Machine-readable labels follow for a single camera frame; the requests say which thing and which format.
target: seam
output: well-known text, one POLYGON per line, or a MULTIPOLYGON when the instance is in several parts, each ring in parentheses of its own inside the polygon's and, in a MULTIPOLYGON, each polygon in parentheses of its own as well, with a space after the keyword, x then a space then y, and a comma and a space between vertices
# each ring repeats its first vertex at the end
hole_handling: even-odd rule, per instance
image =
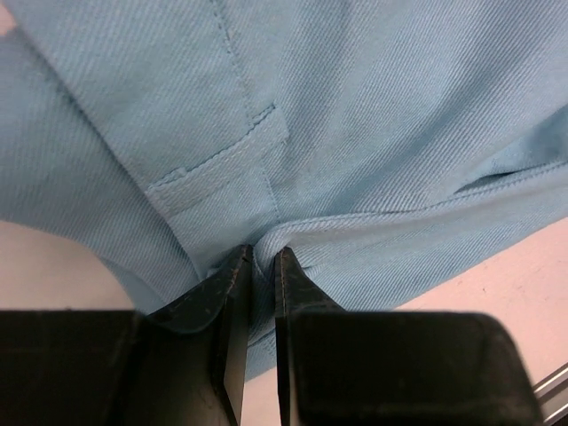
POLYGON ((245 84, 244 73, 242 72, 241 66, 237 60, 237 54, 234 51, 233 45, 231 43, 231 37, 229 36, 229 31, 227 30, 228 26, 225 21, 225 18, 221 14, 221 7, 218 3, 218 0, 209 0, 211 5, 213 6, 213 15, 217 21, 217 27, 221 31, 223 36, 223 43, 225 45, 225 52, 229 55, 231 64, 233 66, 233 71, 237 78, 237 82, 242 91, 244 109, 245 109, 245 116, 247 119, 247 123, 249 127, 253 126, 253 119, 252 119, 252 105, 250 102, 249 90, 247 89, 247 85, 245 84))
MULTIPOLYGON (((337 220, 373 218, 373 217, 379 217, 379 216, 384 216, 384 215, 421 213, 421 212, 424 212, 424 211, 429 211, 429 210, 434 210, 434 209, 437 209, 437 208, 440 208, 440 207, 444 207, 447 204, 451 204, 451 203, 453 203, 457 200, 467 199, 467 198, 470 198, 474 195, 480 195, 480 194, 484 194, 484 193, 492 193, 492 192, 496 192, 496 191, 505 189, 507 187, 515 186, 515 185, 518 185, 522 182, 525 182, 526 180, 538 178, 540 176, 551 173, 555 170, 561 169, 562 167, 565 167, 565 166, 568 166, 568 162, 562 162, 560 164, 555 164, 554 166, 549 167, 546 170, 542 170, 538 173, 535 173, 532 176, 523 177, 523 178, 515 180, 513 182, 508 182, 506 184, 496 185, 496 186, 491 187, 491 188, 479 189, 478 191, 476 191, 474 193, 467 193, 467 194, 462 195, 461 197, 455 197, 455 198, 452 198, 451 200, 442 201, 442 202, 439 202, 438 204, 434 204, 432 206, 424 207, 424 208, 421 208, 421 209, 363 211, 363 212, 358 212, 358 213, 349 213, 349 214, 345 214, 345 215, 337 215, 337 216, 332 216, 332 217, 313 217, 313 218, 309 218, 309 219, 289 222, 289 223, 283 224, 282 226, 290 227, 291 225, 298 226, 298 225, 311 225, 311 224, 325 224, 325 223, 329 223, 329 222, 335 222, 337 220)), ((273 228, 272 232, 277 231, 279 228, 280 228, 280 226, 273 228)))
POLYGON ((270 179, 268 178, 268 173, 266 172, 266 167, 263 165, 261 167, 264 183, 266 184, 266 190, 268 191, 268 195, 270 197, 272 208, 274 209, 274 213, 276 213, 276 220, 279 224, 282 223, 282 216, 280 214, 280 209, 278 207, 278 203, 276 202, 276 195, 274 195, 274 190, 272 189, 272 184, 270 183, 270 179))
POLYGON ((165 177, 161 178, 160 180, 154 182, 153 184, 151 184, 147 191, 156 191, 156 192, 160 192, 164 186, 169 186, 171 184, 183 181, 184 179, 188 178, 188 175, 190 173, 198 173, 199 170, 202 169, 206 169, 212 162, 215 162, 220 156, 223 156, 224 154, 227 154, 228 156, 226 157, 226 160, 230 160, 231 158, 233 158, 235 155, 240 154, 244 149, 246 149, 246 146, 242 146, 241 144, 245 141, 245 139, 250 136, 251 133, 253 133, 256 128, 262 124, 262 122, 268 118, 268 116, 270 115, 270 113, 272 111, 274 111, 276 108, 274 105, 270 105, 268 108, 266 108, 260 115, 260 117, 262 117, 262 119, 260 121, 258 121, 254 126, 252 126, 250 128, 249 131, 247 131, 247 133, 241 138, 239 139, 239 141, 235 142, 232 146, 229 146, 228 148, 219 151, 218 153, 216 153, 215 155, 213 155, 211 158, 209 158, 207 161, 202 162, 200 165, 187 170, 185 167, 181 167, 178 169, 175 169, 173 171, 171 171, 170 173, 168 173, 168 175, 166 175, 165 177))

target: stitching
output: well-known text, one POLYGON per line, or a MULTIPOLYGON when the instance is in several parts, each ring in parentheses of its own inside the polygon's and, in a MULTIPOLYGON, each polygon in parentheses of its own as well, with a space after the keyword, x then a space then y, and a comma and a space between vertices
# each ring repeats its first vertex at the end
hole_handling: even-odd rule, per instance
POLYGON ((274 209, 274 212, 276 213, 276 220, 278 221, 279 224, 281 224, 282 223, 282 216, 280 214, 278 202, 276 202, 276 195, 274 195, 274 190, 272 189, 270 179, 268 178, 268 173, 266 172, 266 167, 263 166, 261 169, 262 169, 264 182, 266 183, 266 189, 268 190, 268 195, 270 196, 270 200, 272 202, 272 208, 274 209))
MULTIPOLYGON (((467 194, 464 194, 461 197, 455 197, 455 198, 452 198, 451 200, 442 201, 438 204, 434 204, 432 206, 424 207, 424 208, 421 208, 421 209, 392 210, 392 211, 386 211, 386 210, 385 211, 363 211, 363 212, 359 212, 359 213, 350 213, 350 214, 346 214, 346 215, 337 215, 337 216, 332 216, 332 217, 313 217, 313 218, 309 218, 309 219, 304 219, 304 220, 286 223, 282 227, 283 227, 283 229, 286 229, 286 228, 290 227, 291 225, 298 226, 298 225, 310 225, 310 224, 325 224, 325 223, 335 222, 337 220, 345 220, 345 219, 361 219, 361 218, 379 217, 379 216, 384 216, 384 215, 397 215, 397 214, 405 214, 405 213, 420 213, 420 212, 423 212, 423 211, 428 211, 428 210, 431 210, 431 209, 440 208, 440 207, 443 207, 447 204, 451 204, 454 201, 467 199, 467 198, 470 198, 474 195, 480 195, 480 194, 483 194, 483 193, 492 193, 492 192, 496 192, 496 191, 505 189, 507 187, 515 186, 517 184, 525 182, 526 180, 538 178, 542 175, 546 175, 550 172, 561 169, 562 167, 565 167, 565 166, 568 166, 568 162, 562 162, 560 164, 556 164, 553 167, 549 167, 546 170, 542 170, 538 173, 535 173, 534 175, 523 177, 523 178, 515 180, 513 182, 508 182, 506 184, 496 185, 496 186, 491 187, 491 188, 480 189, 477 192, 467 193, 467 194)), ((273 228, 272 231, 274 232, 278 229, 279 229, 279 226, 273 228)))
POLYGON ((166 177, 163 177, 163 178, 160 179, 159 181, 154 182, 153 184, 151 184, 151 185, 148 187, 147 191, 156 191, 156 192, 159 192, 161 189, 163 189, 164 186, 169 186, 169 185, 171 185, 171 184, 174 184, 174 183, 176 183, 176 182, 181 181, 182 179, 187 179, 187 177, 188 177, 188 175, 189 175, 190 173, 194 173, 194 172, 197 173, 198 170, 201 170, 201 169, 203 169, 203 168, 207 168, 208 165, 211 164, 211 162, 214 162, 219 156, 222 156, 222 155, 224 155, 224 154, 230 153, 230 151, 231 151, 232 149, 235 149, 236 146, 237 146, 238 148, 235 149, 235 152, 228 154, 228 155, 230 155, 230 156, 227 156, 226 159, 228 160, 228 159, 233 158, 235 155, 238 155, 243 149, 246 148, 246 146, 241 146, 241 144, 245 141, 245 139, 246 139, 252 132, 255 131, 255 129, 256 129, 258 126, 260 126, 260 125, 264 122, 264 120, 266 120, 266 119, 268 118, 268 116, 270 115, 270 113, 271 113, 272 111, 274 111, 274 109, 276 109, 275 106, 274 106, 274 105, 270 105, 270 106, 269 106, 268 108, 266 108, 261 114, 259 114, 257 117, 262 117, 262 119, 261 119, 259 122, 257 122, 254 126, 252 126, 252 127, 250 128, 250 130, 247 131, 247 133, 246 133, 238 142, 236 142, 234 145, 229 146, 228 148, 226 148, 226 149, 224 149, 224 150, 222 150, 222 151, 216 153, 216 154, 213 155, 211 158, 209 158, 207 161, 201 163, 200 165, 198 165, 197 167, 195 167, 195 168, 193 168, 193 169, 191 169, 191 170, 186 170, 185 168, 179 168, 179 169, 175 169, 175 170, 171 171, 170 173, 168 173, 168 175, 167 175, 166 177), (176 172, 183 173, 183 175, 180 176, 180 177, 178 177, 178 178, 176 178, 176 179, 174 179, 174 180, 171 180, 170 176, 171 176, 173 173, 176 173, 176 172))
POLYGON ((221 15, 221 7, 219 6, 218 1, 217 0, 209 0, 209 1, 213 6, 213 15, 217 20, 217 27, 219 28, 221 34, 223 35, 225 51, 229 55, 229 58, 231 59, 231 64, 233 65, 233 70, 237 78, 237 82, 239 83, 239 86, 241 87, 242 90, 243 103, 245 107, 245 116, 247 118, 248 125, 252 126, 253 125, 252 105, 250 102, 249 91, 247 90, 247 85, 245 84, 244 73, 242 72, 242 69, 237 61, 237 55, 231 44, 231 38, 229 37, 229 32, 227 30, 228 26, 225 22, 224 17, 221 15))

